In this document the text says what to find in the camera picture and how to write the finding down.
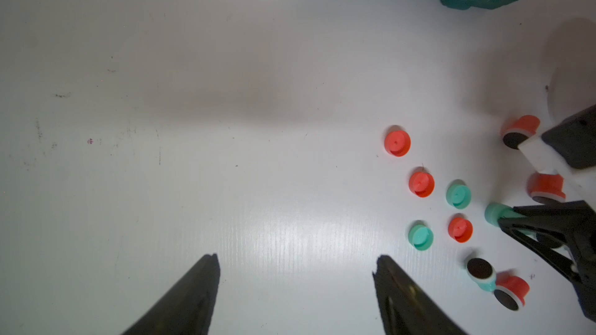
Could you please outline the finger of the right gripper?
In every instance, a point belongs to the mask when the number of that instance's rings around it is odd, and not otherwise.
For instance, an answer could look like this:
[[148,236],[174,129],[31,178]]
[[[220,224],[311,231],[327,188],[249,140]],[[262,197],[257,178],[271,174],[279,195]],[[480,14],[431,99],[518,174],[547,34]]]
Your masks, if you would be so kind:
[[595,320],[595,211],[588,203],[519,206],[497,216],[497,225],[565,277],[585,317]]

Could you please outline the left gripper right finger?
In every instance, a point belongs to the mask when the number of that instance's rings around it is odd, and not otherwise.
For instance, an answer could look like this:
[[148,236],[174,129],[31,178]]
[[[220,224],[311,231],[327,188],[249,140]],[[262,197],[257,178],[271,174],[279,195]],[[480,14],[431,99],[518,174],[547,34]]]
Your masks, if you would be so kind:
[[388,255],[372,274],[386,334],[464,334]]

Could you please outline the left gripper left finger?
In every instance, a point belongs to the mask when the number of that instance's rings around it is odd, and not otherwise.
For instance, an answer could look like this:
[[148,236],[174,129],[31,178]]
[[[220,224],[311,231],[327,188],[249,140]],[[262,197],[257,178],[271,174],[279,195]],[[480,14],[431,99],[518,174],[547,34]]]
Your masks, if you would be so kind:
[[216,254],[206,254],[125,334],[207,334],[220,283]]

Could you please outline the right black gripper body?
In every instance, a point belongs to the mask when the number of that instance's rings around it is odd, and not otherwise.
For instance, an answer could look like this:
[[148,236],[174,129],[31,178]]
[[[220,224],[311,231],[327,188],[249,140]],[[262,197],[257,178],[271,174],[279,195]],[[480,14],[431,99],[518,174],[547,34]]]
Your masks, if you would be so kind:
[[575,170],[595,166],[595,105],[569,116],[542,134],[552,147]]

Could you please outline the red stamp bottom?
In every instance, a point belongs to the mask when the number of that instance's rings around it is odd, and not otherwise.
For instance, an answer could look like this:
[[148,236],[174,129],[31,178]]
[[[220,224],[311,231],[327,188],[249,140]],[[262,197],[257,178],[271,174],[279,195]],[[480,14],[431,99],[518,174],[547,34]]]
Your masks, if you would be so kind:
[[529,292],[528,282],[518,276],[509,275],[496,281],[494,297],[508,310],[519,311],[526,305]]

